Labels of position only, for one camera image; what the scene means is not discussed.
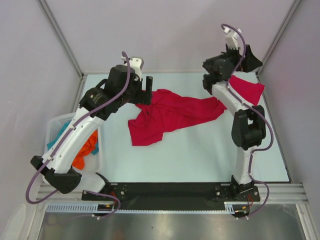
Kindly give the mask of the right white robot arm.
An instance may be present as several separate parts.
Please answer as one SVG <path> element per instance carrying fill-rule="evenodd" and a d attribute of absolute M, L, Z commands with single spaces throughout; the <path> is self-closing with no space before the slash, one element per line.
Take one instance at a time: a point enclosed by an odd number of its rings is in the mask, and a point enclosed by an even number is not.
<path fill-rule="evenodd" d="M 251 73 L 261 67 L 262 62 L 247 44 L 244 55 L 227 47 L 220 55 L 206 59 L 202 66 L 207 71 L 203 75 L 203 88 L 220 100 L 233 116 L 231 138 L 237 147 L 236 167 L 230 186 L 217 187 L 215 195 L 217 199 L 246 201 L 256 191 L 248 173 L 250 153 L 266 137 L 265 110 L 259 104 L 264 86 L 236 77 L 233 70 Z"/>

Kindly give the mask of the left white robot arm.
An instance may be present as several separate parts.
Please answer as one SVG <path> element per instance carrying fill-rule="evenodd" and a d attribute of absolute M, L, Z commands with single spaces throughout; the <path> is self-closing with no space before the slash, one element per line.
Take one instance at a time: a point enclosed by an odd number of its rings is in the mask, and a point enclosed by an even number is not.
<path fill-rule="evenodd" d="M 43 156 L 34 156 L 31 165 L 62 194 L 81 190 L 107 199 L 111 193 L 107 179 L 97 172 L 77 170 L 72 163 L 89 137 L 120 107 L 126 103 L 150 105 L 152 86 L 153 78 L 143 79 L 133 67 L 112 67 L 106 79 L 85 93 L 57 142 Z"/>

